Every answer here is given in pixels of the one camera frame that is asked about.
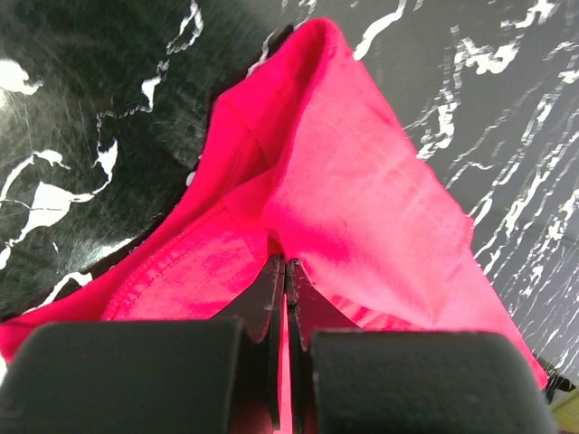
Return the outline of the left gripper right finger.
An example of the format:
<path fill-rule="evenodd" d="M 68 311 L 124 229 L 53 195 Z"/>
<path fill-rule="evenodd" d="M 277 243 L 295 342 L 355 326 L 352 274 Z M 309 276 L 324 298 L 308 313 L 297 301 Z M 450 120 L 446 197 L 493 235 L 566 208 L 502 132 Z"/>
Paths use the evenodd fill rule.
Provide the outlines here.
<path fill-rule="evenodd" d="M 554 433 L 527 361 L 502 335 L 370 332 L 286 268 L 297 433 Z"/>

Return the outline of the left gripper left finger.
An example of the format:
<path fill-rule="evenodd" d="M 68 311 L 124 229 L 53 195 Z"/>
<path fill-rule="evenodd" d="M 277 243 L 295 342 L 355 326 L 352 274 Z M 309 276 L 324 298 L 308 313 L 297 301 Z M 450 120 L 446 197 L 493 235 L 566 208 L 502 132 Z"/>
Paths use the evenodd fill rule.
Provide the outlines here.
<path fill-rule="evenodd" d="M 4 433 L 271 433 L 280 425 L 284 260 L 214 316 L 52 323 L 1 386 Z"/>

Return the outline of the bright pink t shirt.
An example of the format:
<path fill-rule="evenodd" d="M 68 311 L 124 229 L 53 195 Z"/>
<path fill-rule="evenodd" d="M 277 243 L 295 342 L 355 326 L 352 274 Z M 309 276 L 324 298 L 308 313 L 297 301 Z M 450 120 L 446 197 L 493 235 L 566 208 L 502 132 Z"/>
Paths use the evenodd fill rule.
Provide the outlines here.
<path fill-rule="evenodd" d="M 280 425 L 293 429 L 286 268 L 370 332 L 502 335 L 547 377 L 478 263 L 471 219 L 420 160 L 326 19 L 303 24 L 215 102 L 191 185 L 165 221 L 75 293 L 1 325 L 8 368 L 52 323 L 208 319 L 284 260 Z"/>

